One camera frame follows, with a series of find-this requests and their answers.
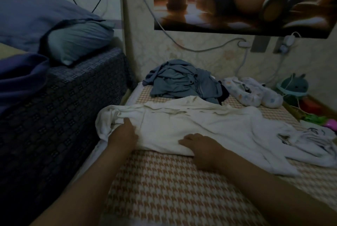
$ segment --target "floral wallpaper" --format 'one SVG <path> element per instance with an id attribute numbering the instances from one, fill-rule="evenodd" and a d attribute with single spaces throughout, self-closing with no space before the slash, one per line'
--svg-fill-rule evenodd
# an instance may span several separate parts
<path id="1" fill-rule="evenodd" d="M 153 7 L 153 0 L 147 0 Z M 183 59 L 196 67 L 210 71 L 216 78 L 233 76 L 242 62 L 245 50 L 237 41 L 209 52 L 194 53 L 176 46 L 162 31 L 154 30 L 154 20 L 143 0 L 123 0 L 126 55 L 139 80 L 171 59 Z M 206 49 L 223 44 L 234 37 L 244 37 L 251 43 L 254 36 L 211 33 L 168 33 L 182 46 L 190 49 Z M 277 37 L 272 37 L 265 53 L 248 53 L 239 77 L 249 76 L 265 81 L 276 70 L 280 55 L 273 54 Z M 296 39 L 290 53 L 270 87 L 295 72 L 306 73 L 309 94 L 337 110 L 337 28 L 328 39 Z"/>

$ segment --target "pink object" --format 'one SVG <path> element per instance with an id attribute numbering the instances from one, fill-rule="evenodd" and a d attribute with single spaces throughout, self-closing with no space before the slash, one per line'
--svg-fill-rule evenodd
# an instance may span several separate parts
<path id="1" fill-rule="evenodd" d="M 327 127 L 329 129 L 332 129 L 333 131 L 337 131 L 337 121 L 334 119 L 328 119 L 326 124 L 323 125 L 323 127 Z"/>

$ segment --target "hand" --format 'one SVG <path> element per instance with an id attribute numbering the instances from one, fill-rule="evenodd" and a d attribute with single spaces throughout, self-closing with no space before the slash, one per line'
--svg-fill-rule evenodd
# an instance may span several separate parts
<path id="1" fill-rule="evenodd" d="M 215 170 L 217 160 L 227 151 L 214 139 L 200 134 L 189 134 L 179 140 L 179 144 L 190 148 L 194 153 L 193 162 L 198 169 Z"/>
<path id="2" fill-rule="evenodd" d="M 124 124 L 118 126 L 109 136 L 108 147 L 129 155 L 135 149 L 138 141 L 134 129 L 130 119 L 124 118 Z"/>

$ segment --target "patterned bed cover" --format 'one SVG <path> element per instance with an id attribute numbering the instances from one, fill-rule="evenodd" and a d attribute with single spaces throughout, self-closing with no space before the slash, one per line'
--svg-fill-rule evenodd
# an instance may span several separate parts
<path id="1" fill-rule="evenodd" d="M 146 86 L 138 104 L 151 98 Z M 224 101 L 244 107 L 234 97 Z M 260 106 L 263 116 L 303 127 L 283 107 Z M 337 211 L 337 169 L 289 160 L 301 176 L 281 177 Z M 190 157 L 135 151 L 113 182 L 100 225 L 268 225 L 259 211 L 226 177 L 199 171 Z"/>

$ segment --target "poster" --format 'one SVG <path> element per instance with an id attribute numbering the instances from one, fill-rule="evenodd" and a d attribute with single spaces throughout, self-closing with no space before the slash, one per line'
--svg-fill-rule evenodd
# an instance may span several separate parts
<path id="1" fill-rule="evenodd" d="M 171 31 L 327 38 L 337 0 L 154 0 L 154 14 Z"/>

